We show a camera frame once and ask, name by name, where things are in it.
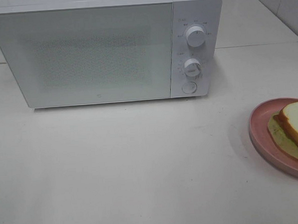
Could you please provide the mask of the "round white door button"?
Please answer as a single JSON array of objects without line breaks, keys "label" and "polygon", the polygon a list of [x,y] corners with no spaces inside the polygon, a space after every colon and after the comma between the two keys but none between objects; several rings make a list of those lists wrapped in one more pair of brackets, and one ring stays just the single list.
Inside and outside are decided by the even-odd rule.
[{"label": "round white door button", "polygon": [[182,86],[182,91],[185,94],[193,94],[197,90],[197,84],[195,82],[186,82]]}]

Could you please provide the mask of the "white microwave door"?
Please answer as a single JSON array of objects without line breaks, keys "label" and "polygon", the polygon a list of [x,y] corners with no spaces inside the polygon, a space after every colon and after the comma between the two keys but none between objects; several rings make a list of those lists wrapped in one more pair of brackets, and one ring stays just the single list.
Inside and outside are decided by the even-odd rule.
[{"label": "white microwave door", "polygon": [[168,98],[172,5],[0,15],[0,49],[30,108]]}]

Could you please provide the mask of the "pink round plate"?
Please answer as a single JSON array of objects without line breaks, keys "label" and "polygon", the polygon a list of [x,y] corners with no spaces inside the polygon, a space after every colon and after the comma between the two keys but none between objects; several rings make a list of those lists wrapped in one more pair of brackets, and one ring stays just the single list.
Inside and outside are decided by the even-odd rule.
[{"label": "pink round plate", "polygon": [[298,161],[290,158],[277,147],[267,127],[274,112],[294,102],[298,102],[298,98],[282,97],[256,106],[249,117],[249,135],[252,145],[264,160],[280,171],[298,178]]}]

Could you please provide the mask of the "white bread sandwich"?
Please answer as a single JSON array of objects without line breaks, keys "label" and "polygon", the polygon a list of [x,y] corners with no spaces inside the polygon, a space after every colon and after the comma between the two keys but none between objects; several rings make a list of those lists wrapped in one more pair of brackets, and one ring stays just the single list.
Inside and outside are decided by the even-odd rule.
[{"label": "white bread sandwich", "polygon": [[273,113],[267,128],[282,153],[298,162],[298,102],[288,104]]}]

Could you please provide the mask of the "lower white timer knob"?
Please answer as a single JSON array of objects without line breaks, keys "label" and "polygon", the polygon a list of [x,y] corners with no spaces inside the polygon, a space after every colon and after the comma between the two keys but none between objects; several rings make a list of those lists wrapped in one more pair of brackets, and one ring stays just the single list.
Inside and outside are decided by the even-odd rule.
[{"label": "lower white timer knob", "polygon": [[183,72],[187,77],[197,77],[201,74],[202,63],[196,58],[187,59],[184,62]]}]

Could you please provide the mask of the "upper white power knob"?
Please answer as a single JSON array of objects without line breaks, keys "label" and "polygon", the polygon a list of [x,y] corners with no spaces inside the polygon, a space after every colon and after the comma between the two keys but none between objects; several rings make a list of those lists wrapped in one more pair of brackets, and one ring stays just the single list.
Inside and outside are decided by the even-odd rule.
[{"label": "upper white power knob", "polygon": [[186,31],[187,44],[193,48],[201,46],[206,36],[206,30],[201,25],[194,25]]}]

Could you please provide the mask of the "white microwave oven body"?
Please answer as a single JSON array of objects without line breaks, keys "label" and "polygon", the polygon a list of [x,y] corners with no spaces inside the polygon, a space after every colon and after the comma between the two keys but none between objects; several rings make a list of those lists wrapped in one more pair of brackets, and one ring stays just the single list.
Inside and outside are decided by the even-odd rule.
[{"label": "white microwave oven body", "polygon": [[[172,5],[171,85],[168,98],[205,96],[208,93],[210,83],[210,71],[213,65],[212,60],[216,46],[222,0],[0,0],[0,15],[165,3]],[[193,48],[187,44],[186,31],[194,25],[203,26],[207,36],[201,46]],[[191,58],[202,63],[201,74],[197,77],[187,77],[183,72],[184,62]],[[182,91],[182,86],[187,82],[197,84],[195,93],[185,94]]]}]

